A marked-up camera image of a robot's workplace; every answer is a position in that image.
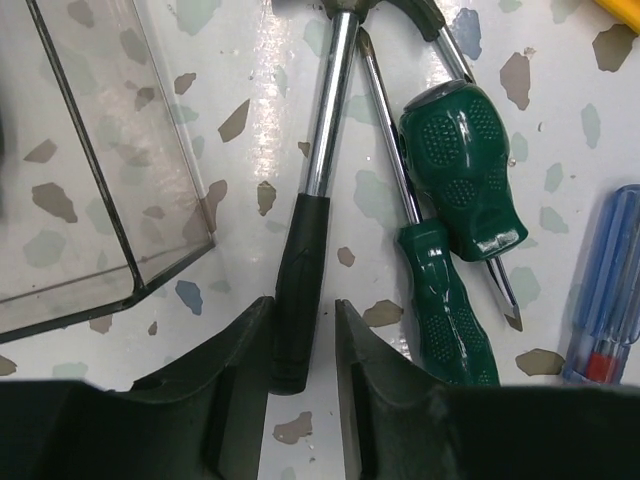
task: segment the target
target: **blue screwdriver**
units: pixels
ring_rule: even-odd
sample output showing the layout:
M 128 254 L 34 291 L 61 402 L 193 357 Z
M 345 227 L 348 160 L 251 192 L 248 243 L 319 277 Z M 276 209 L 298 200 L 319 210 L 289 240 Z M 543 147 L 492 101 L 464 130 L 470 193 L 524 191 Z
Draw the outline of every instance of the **blue screwdriver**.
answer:
M 589 257 L 563 377 L 616 385 L 640 337 L 640 185 L 607 199 Z

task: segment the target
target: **hammer head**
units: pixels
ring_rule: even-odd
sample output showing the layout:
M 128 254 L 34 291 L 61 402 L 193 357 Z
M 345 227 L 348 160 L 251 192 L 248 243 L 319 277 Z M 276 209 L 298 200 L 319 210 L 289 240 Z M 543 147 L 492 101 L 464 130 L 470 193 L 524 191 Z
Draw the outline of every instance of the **hammer head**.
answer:
M 367 13 L 382 0 L 322 0 L 327 16 L 333 16 L 340 11 L 353 12 L 360 18 L 360 23 L 367 19 Z

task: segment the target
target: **white speckled surface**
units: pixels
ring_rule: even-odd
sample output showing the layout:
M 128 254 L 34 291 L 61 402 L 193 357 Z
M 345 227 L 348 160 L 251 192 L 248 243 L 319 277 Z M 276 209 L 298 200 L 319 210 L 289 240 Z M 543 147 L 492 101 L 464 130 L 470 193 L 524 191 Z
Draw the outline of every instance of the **white speckled surface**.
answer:
M 65 15 L 65 3 L 59 3 Z M 204 5 L 198 14 L 189 7 L 196 3 Z M 329 23 L 323 12 L 302 0 L 298 8 L 288 7 L 277 15 L 269 0 L 136 0 L 136 4 L 170 103 L 199 114 L 180 129 L 188 146 L 197 137 L 204 139 L 199 159 L 190 151 L 201 194 L 214 182 L 225 180 L 228 185 L 218 208 L 217 248 L 179 277 L 200 287 L 202 315 L 193 315 L 183 304 L 173 280 L 166 285 L 165 296 L 151 297 L 115 315 L 107 333 L 80 324 L 1 345 L 0 355 L 17 365 L 8 379 L 49 378 L 55 366 L 63 365 L 57 374 L 82 375 L 105 388 L 124 389 L 219 332 L 257 296 L 274 292 L 304 169 L 298 142 L 307 141 L 312 123 L 320 67 L 315 52 L 321 52 L 322 34 L 328 32 Z M 465 45 L 477 57 L 471 65 L 479 85 L 502 113 L 510 135 L 519 132 L 527 140 L 528 154 L 518 144 L 517 161 L 509 174 L 517 208 L 536 243 L 504 256 L 525 307 L 525 331 L 510 329 L 501 318 L 482 266 L 461 262 L 457 266 L 492 340 L 503 383 L 556 383 L 554 376 L 528 377 L 514 359 L 534 348 L 566 354 L 571 310 L 567 298 L 572 286 L 581 281 L 589 245 L 585 235 L 592 227 L 594 209 L 612 188 L 640 181 L 636 133 L 640 97 L 635 94 L 640 47 L 636 40 L 617 71 L 600 70 L 592 42 L 617 22 L 589 1 L 577 8 L 570 8 L 576 2 L 561 0 L 442 0 L 439 4 L 450 23 L 456 17 L 466 19 L 454 31 L 458 36 L 471 35 L 471 40 L 465 37 Z M 479 45 L 474 44 L 477 33 L 474 37 L 468 20 L 473 14 L 459 13 L 461 8 L 478 14 Z M 367 28 L 396 114 L 423 89 L 447 78 L 433 50 L 398 10 L 381 4 L 371 12 Z M 501 69 L 515 53 L 530 65 L 530 101 L 524 110 L 508 98 L 500 78 Z M 384 219 L 388 226 L 388 205 L 375 202 L 385 192 L 395 191 L 393 172 L 379 128 L 368 123 L 372 112 L 361 108 L 364 103 L 359 96 L 366 95 L 367 87 L 359 62 L 354 65 L 351 104 L 332 186 L 326 278 L 309 385 L 301 395 L 270 398 L 261 479 L 344 477 L 334 300 L 348 298 L 361 312 L 387 299 L 405 311 L 410 309 L 393 229 L 378 221 Z M 182 95 L 172 93 L 174 80 L 191 72 L 197 74 L 191 87 Z M 218 128 L 247 99 L 251 102 L 246 128 L 224 143 Z M 593 108 L 585 110 L 590 104 Z M 593 111 L 600 121 L 599 135 Z M 200 150 L 202 140 L 195 144 Z M 370 199 L 365 206 L 372 213 L 369 217 L 354 201 L 362 171 L 373 172 L 382 182 L 360 184 L 365 199 Z M 277 198 L 262 216 L 257 187 L 264 181 L 276 189 Z M 390 221 L 400 225 L 404 220 Z M 355 256 L 353 266 L 339 262 L 337 252 L 342 247 Z M 154 322 L 157 334 L 150 336 L 148 329 Z M 376 333 L 395 346 L 400 344 L 398 325 L 376 329 Z M 624 377 L 627 383 L 640 384 L 639 350 L 632 349 Z M 273 437 L 276 425 L 295 420 L 302 412 L 312 413 L 312 435 L 294 445 Z

